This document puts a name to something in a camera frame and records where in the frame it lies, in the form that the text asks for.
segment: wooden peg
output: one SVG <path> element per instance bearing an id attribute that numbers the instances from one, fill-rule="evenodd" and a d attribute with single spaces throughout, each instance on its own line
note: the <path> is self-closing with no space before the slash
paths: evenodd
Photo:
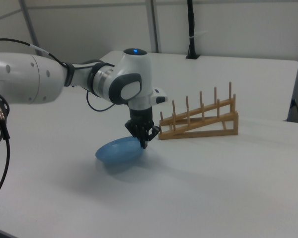
<path id="1" fill-rule="evenodd" d="M 175 130 L 175 114 L 172 114 L 172 119 L 173 119 L 173 130 Z"/>
<path id="2" fill-rule="evenodd" d="M 188 99 L 188 96 L 185 96 L 185 101 L 187 103 L 187 108 L 189 108 L 189 99 Z"/>
<path id="3" fill-rule="evenodd" d="M 235 113 L 235 102 L 236 102 L 236 94 L 233 94 L 233 107 L 232 107 L 232 112 Z"/>
<path id="4" fill-rule="evenodd" d="M 232 97 L 232 82 L 230 82 L 228 86 L 228 98 L 231 99 L 231 97 Z"/>
<path id="5" fill-rule="evenodd" d="M 214 87 L 214 104 L 217 103 L 217 88 Z"/>
<path id="6" fill-rule="evenodd" d="M 205 121 L 205 118 L 204 118 L 204 103 L 202 103 L 201 109 L 202 109 L 202 121 Z"/>
<path id="7" fill-rule="evenodd" d="M 172 108 L 173 108 L 173 113 L 175 114 L 175 105 L 174 105 L 174 100 L 172 100 Z"/>
<path id="8" fill-rule="evenodd" d="M 200 106 L 202 107 L 202 91 L 200 91 Z"/>
<path id="9" fill-rule="evenodd" d="M 222 121 L 222 125 L 223 125 L 223 130 L 226 130 L 226 124 L 225 124 L 225 121 Z"/>
<path id="10" fill-rule="evenodd" d="M 218 118 L 220 117 L 220 100 L 218 99 L 217 103 Z"/>
<path id="11" fill-rule="evenodd" d="M 190 110 L 187 108 L 187 120 L 188 120 L 188 126 L 190 126 Z"/>

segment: blue bowl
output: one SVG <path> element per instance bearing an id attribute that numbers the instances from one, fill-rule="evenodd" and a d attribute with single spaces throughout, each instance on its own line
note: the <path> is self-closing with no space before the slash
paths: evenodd
<path id="1" fill-rule="evenodd" d="M 133 160 L 143 153 L 140 142 L 135 137 L 124 137 L 100 147 L 96 157 L 104 163 L 120 163 Z"/>

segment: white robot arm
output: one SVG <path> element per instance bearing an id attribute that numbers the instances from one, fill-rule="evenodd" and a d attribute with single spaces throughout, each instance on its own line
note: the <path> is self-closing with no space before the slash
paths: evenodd
<path id="1" fill-rule="evenodd" d="M 64 86 L 80 86 L 113 104 L 128 105 L 131 119 L 125 126 L 143 148 L 160 130 L 153 124 L 152 106 L 167 96 L 152 87 L 150 59 L 143 50 L 125 50 L 116 66 L 100 60 L 62 66 L 45 57 L 0 53 L 0 94 L 9 104 L 52 102 Z"/>

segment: power cord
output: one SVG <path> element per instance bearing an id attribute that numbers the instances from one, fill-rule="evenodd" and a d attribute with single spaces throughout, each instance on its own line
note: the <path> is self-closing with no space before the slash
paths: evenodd
<path id="1" fill-rule="evenodd" d="M 109 107 L 105 108 L 105 109 L 102 109 L 102 110 L 98 110 L 98 109 L 95 109 L 89 102 L 89 99 L 88 99 L 88 94 L 89 94 L 89 91 L 86 92 L 86 101 L 87 101 L 87 104 L 89 105 L 90 108 L 92 108 L 94 111 L 96 112 L 104 112 L 104 111 L 107 111 L 108 109 L 112 108 L 115 104 L 112 104 L 110 105 Z"/>
<path id="2" fill-rule="evenodd" d="M 0 99 L 3 101 L 3 103 L 6 102 L 4 97 L 2 97 L 1 95 L 0 95 Z M 7 105 L 7 110 L 9 112 L 10 111 L 9 105 L 8 104 L 6 104 L 6 105 Z M 0 106 L 0 131 L 1 131 L 0 141 L 1 141 L 1 139 L 3 139 L 3 140 L 5 140 L 5 143 L 6 143 L 6 162 L 5 162 L 4 172 L 3 172 L 2 178 L 0 180 L 0 190 L 1 190 L 3 182 L 4 182 L 6 174 L 7 174 L 7 171 L 8 171 L 8 168 L 9 168 L 9 163 L 10 163 L 10 143 L 9 143 L 10 135 L 6 128 L 5 116 L 2 111 L 1 106 Z"/>
<path id="3" fill-rule="evenodd" d="M 296 99 L 292 99 L 291 103 L 290 103 L 290 108 L 296 107 L 297 109 L 297 114 L 298 114 L 298 104 L 296 102 Z"/>

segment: robot end effector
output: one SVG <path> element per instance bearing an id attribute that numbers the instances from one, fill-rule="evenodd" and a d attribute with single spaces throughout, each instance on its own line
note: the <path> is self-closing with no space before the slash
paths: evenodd
<path id="1" fill-rule="evenodd" d="M 114 104 L 128 105 L 130 120 L 125 127 L 140 141 L 141 147 L 146 148 L 147 142 L 160 132 L 152 121 L 152 106 L 167 101 L 164 91 L 151 85 L 147 52 L 127 49 L 115 67 L 107 63 L 97 65 L 88 77 L 89 91 Z"/>

